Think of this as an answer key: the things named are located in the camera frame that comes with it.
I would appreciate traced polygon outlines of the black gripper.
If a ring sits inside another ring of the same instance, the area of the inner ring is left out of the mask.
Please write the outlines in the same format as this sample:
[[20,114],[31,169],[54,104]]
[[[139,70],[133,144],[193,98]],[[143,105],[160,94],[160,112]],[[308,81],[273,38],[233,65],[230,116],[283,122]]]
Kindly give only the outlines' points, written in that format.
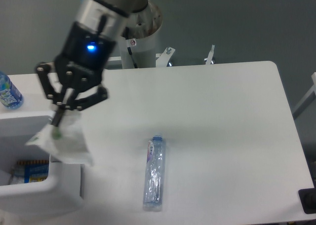
[[[81,23],[74,22],[61,53],[54,60],[57,77],[62,84],[60,92],[55,90],[48,76],[52,65],[41,62],[36,66],[45,97],[56,106],[52,126],[59,127],[66,110],[83,111],[108,98],[107,89],[100,83],[104,65],[115,44],[115,41],[99,36]],[[77,99],[79,92],[95,86],[97,90],[94,94]],[[75,90],[67,96],[70,88]]]

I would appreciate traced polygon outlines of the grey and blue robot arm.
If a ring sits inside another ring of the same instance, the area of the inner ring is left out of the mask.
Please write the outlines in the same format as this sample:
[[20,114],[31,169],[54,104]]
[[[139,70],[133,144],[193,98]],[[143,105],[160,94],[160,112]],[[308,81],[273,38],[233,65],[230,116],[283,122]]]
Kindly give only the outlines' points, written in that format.
[[36,66],[46,98],[57,107],[54,127],[65,111],[83,111],[108,98],[103,69],[138,1],[82,0],[60,54]]

